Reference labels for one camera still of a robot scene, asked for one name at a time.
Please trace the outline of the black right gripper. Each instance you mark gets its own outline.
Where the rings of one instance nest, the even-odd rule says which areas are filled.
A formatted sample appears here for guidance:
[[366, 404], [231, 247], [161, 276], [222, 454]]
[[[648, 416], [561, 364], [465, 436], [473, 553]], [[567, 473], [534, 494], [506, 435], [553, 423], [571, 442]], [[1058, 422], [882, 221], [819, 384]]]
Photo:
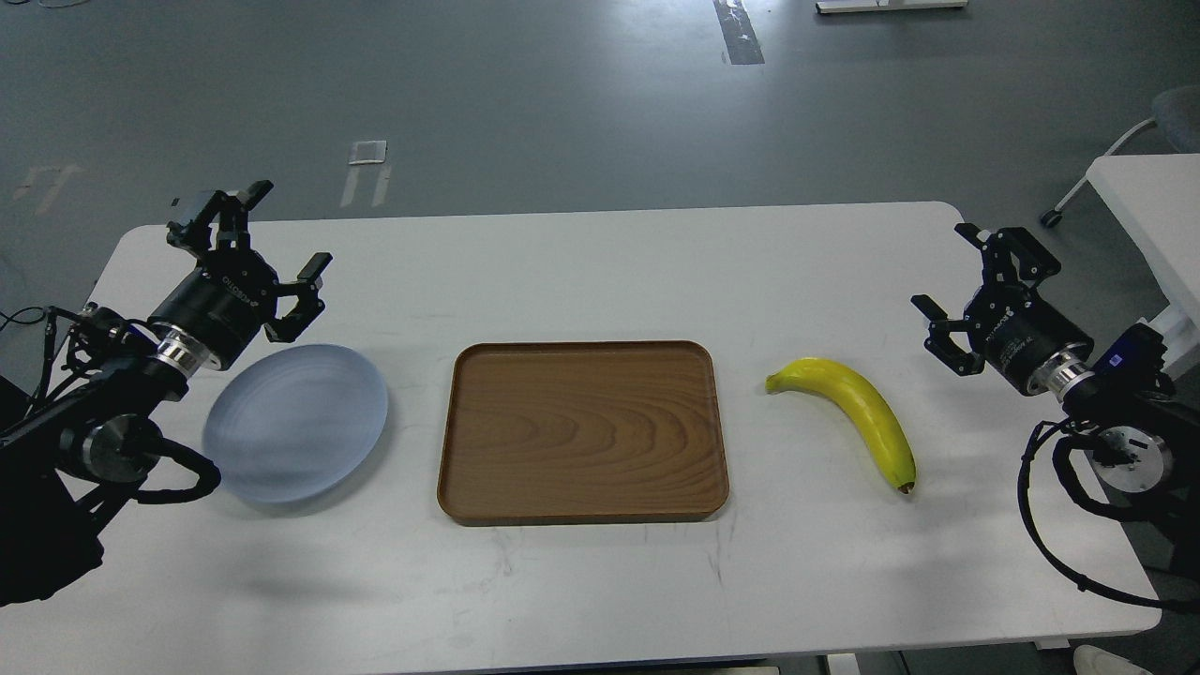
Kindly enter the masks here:
[[[962, 319], [950, 319], [930, 295], [911, 295], [926, 319], [924, 347], [956, 376], [984, 370], [984, 360], [1026, 398], [1046, 390], [1036, 371], [1058, 352], [1076, 359], [1092, 356], [1096, 342], [1080, 325], [1042, 299], [1038, 287], [1062, 265], [1028, 229], [986, 231], [973, 223], [954, 226], [956, 235], [977, 249], [982, 285], [965, 306]], [[971, 351], [952, 334], [967, 335]]]

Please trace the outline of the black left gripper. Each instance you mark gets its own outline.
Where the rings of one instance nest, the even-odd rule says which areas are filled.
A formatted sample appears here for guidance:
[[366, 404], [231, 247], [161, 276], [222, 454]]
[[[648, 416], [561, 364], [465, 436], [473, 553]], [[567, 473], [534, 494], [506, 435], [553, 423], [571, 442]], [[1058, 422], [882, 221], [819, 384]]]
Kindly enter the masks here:
[[[288, 283], [263, 270], [211, 270], [251, 257], [250, 214], [271, 191], [270, 180], [233, 192], [210, 189], [198, 196], [184, 221], [167, 223], [167, 243], [184, 249], [197, 268], [146, 321], [160, 334], [175, 329], [202, 344], [211, 370], [232, 368], [263, 325], [269, 341], [293, 344], [324, 312], [319, 291], [322, 273], [334, 261], [329, 252], [313, 253]], [[288, 295], [294, 295], [294, 307], [275, 317], [276, 300]]]

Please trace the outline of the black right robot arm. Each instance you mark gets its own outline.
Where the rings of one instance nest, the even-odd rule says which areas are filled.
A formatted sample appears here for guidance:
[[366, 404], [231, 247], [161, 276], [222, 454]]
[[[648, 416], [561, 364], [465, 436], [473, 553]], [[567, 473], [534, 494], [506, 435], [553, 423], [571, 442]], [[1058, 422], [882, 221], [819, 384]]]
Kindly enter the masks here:
[[[1175, 546], [1196, 543], [1189, 526], [1195, 508], [1176, 496], [1178, 488], [1196, 486], [1196, 410], [1178, 401], [1165, 374], [1165, 338], [1136, 323], [1092, 360], [1092, 338], [1039, 295], [1061, 263], [1028, 229], [986, 232], [967, 222], [954, 229], [979, 252], [982, 282], [956, 319], [930, 295], [912, 295], [926, 319], [925, 350], [956, 376], [994, 368], [1020, 395], [1050, 393], [1063, 411], [1061, 420], [1042, 420], [1031, 431], [1016, 471], [1016, 510], [1033, 546], [1080, 593], [1196, 614], [1194, 598], [1132, 595], [1070, 568], [1046, 546], [1028, 498], [1036, 456], [1054, 442], [1054, 470], [1076, 507], [1115, 522], [1152, 525]], [[1100, 502], [1082, 488], [1075, 453], [1111, 472], [1140, 466], [1156, 473], [1142, 486], [1126, 488], [1128, 504]]]

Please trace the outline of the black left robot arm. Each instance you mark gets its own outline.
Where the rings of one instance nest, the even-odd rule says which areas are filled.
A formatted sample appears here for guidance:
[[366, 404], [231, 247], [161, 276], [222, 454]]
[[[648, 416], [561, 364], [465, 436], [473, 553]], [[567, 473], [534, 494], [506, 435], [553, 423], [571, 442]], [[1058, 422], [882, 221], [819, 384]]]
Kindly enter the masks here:
[[102, 565], [102, 531], [125, 504], [214, 492], [221, 472], [151, 419], [202, 370], [227, 370], [258, 335], [292, 344], [324, 311], [314, 253], [295, 281], [252, 247], [250, 215], [274, 189], [202, 193], [167, 226], [194, 268], [146, 319], [90, 304], [46, 307], [43, 370], [2, 431], [1, 602], [46, 601]]

